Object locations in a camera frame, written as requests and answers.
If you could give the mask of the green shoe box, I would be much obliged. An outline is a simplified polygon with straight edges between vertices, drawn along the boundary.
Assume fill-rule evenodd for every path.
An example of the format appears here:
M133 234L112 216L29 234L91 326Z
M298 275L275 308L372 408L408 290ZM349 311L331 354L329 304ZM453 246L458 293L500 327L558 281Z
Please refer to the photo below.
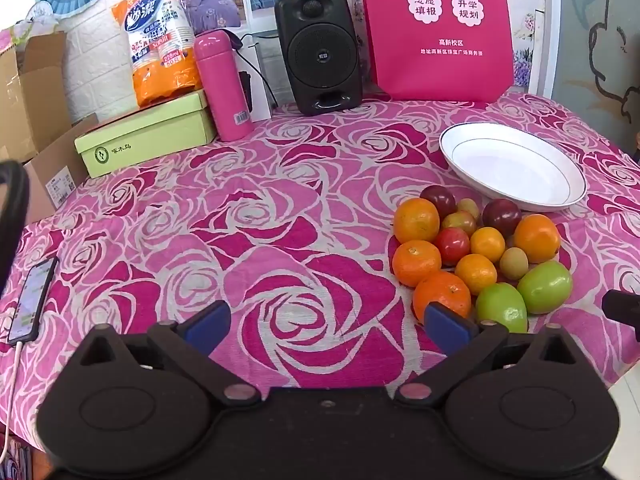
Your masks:
M202 90L104 122L75 140L90 177L198 148L216 130Z

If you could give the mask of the white box behind thermos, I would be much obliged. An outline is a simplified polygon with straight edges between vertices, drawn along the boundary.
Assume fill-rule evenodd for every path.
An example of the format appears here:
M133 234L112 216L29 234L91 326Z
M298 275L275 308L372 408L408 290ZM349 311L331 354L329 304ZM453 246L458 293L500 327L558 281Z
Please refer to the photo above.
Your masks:
M262 80L256 48L251 44L244 44L242 49L235 53L234 58L250 112L250 119L252 122L270 119L272 99L265 81Z

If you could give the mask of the orange paper cup package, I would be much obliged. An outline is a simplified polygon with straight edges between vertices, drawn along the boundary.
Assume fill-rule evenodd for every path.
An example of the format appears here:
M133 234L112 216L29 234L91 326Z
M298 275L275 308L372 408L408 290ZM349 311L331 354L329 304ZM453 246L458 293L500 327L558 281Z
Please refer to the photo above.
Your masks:
M128 41L138 107L201 88L194 31L182 0L122 0L112 14Z

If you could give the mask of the magenta fabric bag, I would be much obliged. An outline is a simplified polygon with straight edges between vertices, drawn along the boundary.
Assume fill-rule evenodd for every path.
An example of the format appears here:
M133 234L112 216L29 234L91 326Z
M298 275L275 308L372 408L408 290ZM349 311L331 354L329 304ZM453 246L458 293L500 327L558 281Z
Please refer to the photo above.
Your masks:
M494 102L513 84L506 0L363 0L372 81L395 100Z

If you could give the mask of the tan longan front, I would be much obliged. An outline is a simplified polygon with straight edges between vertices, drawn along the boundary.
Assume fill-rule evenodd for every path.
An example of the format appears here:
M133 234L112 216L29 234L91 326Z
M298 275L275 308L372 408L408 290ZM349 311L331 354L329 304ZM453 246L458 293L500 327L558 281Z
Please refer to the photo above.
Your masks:
M508 248L499 260L499 269L508 281L519 281L529 270L526 253L518 247Z

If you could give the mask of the black speaker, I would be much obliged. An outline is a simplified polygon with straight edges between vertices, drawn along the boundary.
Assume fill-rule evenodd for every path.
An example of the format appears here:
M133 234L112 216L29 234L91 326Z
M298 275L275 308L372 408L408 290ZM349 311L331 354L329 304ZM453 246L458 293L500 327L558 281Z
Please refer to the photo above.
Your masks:
M274 17L295 103L306 116L361 104L357 35L347 0L278 0Z

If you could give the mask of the dark plum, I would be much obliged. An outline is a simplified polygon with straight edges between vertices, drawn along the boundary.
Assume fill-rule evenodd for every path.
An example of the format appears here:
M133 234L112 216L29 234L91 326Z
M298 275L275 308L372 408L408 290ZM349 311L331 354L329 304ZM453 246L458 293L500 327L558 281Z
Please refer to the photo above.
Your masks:
M506 198L491 200L482 213L483 226L496 229L504 238L514 234L521 220L520 207Z
M420 197L431 202L438 211L439 219L444 220L457 211L454 194L441 185L430 185L421 192Z

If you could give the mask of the white ceramic plate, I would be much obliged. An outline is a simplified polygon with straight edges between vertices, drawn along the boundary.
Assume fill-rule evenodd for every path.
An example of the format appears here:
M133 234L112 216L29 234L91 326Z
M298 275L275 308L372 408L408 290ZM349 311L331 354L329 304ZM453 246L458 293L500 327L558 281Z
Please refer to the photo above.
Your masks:
M553 144L517 128L472 122L447 128L439 149L449 167L490 198L512 200L531 212L570 208L587 194L573 159Z

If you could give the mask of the pink rose tablecloth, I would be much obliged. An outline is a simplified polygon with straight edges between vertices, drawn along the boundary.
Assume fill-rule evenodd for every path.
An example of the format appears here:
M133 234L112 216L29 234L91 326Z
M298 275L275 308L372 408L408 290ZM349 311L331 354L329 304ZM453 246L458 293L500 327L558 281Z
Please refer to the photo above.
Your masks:
M564 151L586 197L553 216L570 299L552 313L608 384L638 362L634 331L601 299L639 288L639 168L555 102L364 102L305 117L286 108L234 143L212 143L86 182L23 233L1 299L9 326L28 270L57 256L38 339L1 349L1 419L29 443L56 375L96 324L142 333L216 300L232 311L213 354L261 389L398 385L436 364L390 267L396 208L429 185L471 190L440 134L462 122L526 131Z

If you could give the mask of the smartphone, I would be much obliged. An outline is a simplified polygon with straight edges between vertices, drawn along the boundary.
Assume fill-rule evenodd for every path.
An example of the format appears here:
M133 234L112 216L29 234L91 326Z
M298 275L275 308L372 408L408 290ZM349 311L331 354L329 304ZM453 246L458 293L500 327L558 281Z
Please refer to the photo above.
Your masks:
M41 312L57 265L58 257L53 256L28 271L12 318L8 337L10 346L37 339Z

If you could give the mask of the large open cardboard box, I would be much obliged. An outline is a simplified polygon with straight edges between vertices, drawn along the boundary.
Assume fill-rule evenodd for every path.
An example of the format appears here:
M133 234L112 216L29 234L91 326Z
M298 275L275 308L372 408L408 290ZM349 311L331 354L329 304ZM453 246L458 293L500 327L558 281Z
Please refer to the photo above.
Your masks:
M72 128L63 81L64 32L35 36L1 55L3 160L27 162Z

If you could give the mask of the green apple fruit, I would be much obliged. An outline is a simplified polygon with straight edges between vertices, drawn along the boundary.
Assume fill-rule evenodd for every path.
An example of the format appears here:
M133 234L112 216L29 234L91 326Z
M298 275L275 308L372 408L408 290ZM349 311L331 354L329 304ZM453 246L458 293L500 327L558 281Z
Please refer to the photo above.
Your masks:
M518 282L518 292L531 315L548 314L561 307L572 290L570 271L554 260L538 264Z
M508 283L492 284L484 288L475 301L478 322L494 321L506 326L511 333L526 333L528 312L522 295Z

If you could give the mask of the tan longan back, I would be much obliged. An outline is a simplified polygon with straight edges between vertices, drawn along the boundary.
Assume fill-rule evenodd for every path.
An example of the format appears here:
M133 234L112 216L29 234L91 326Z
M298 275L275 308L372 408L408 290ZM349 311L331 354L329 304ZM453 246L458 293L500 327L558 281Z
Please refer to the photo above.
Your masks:
M480 220L480 207L477 205L475 200L472 198L462 198L457 203L457 210L464 211L470 214L475 222Z

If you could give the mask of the pink thermos bottle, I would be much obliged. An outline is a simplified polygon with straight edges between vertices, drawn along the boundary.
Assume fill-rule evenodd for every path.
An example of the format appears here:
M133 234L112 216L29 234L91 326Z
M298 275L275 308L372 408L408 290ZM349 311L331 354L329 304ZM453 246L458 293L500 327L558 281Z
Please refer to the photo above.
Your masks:
M253 123L228 34L218 29L198 35L194 56L218 136L226 142L244 138Z

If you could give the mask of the small yellow orange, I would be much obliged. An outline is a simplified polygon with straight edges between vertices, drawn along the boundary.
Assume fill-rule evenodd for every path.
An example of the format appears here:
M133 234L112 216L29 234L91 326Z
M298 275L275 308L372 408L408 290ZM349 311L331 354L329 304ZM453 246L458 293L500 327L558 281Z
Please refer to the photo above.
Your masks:
M506 251L506 240L491 226L476 230L470 238L470 244L472 254L482 255L492 263L498 262Z
M480 254L469 254L460 259L454 274L464 281L473 296L478 296L485 288L496 284L498 273L494 264Z

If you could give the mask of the orange front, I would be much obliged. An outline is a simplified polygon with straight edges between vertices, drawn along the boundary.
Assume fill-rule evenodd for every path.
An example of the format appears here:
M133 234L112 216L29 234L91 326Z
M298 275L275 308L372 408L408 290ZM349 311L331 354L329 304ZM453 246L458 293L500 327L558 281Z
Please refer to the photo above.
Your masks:
M467 318L472 310L472 296L469 287L456 274L437 271L416 285L412 297L412 310L416 320L424 323L425 310L437 302L462 318Z

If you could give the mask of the small cardboard box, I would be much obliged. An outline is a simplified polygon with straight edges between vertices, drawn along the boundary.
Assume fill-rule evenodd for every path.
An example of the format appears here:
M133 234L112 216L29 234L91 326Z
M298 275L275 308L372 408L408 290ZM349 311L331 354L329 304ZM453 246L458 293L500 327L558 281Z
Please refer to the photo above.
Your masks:
M25 165L30 185L26 224L53 216L88 178L75 140L97 124L98 116L88 115Z

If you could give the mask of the orange large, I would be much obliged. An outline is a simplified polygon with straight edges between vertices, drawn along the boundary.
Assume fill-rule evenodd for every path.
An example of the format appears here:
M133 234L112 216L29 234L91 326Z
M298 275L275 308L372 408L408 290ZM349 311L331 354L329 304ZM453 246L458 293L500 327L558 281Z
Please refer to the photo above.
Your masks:
M525 252L531 264L538 264L556 255L561 246L561 237L558 228L547 216L530 214L516 227L513 243Z

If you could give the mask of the red green tomato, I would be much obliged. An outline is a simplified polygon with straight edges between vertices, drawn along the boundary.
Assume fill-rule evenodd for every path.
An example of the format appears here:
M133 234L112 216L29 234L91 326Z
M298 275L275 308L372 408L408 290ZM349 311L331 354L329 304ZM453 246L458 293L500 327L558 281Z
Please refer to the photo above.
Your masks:
M459 210L452 214L448 214L448 216L442 220L442 228L457 228L465 232L468 237L471 237L477 229L477 224L475 218L469 213L469 211Z

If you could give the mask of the tan longan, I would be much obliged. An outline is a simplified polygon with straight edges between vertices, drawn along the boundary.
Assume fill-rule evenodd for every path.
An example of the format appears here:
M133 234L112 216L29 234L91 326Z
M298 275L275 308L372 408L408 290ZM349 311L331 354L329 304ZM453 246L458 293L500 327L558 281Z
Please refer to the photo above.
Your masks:
M508 248L499 260L499 269L508 281L519 281L529 270L526 253L518 247Z
M464 211L470 214L475 222L480 220L480 207L477 205L475 200L472 198L462 198L457 203L457 210Z

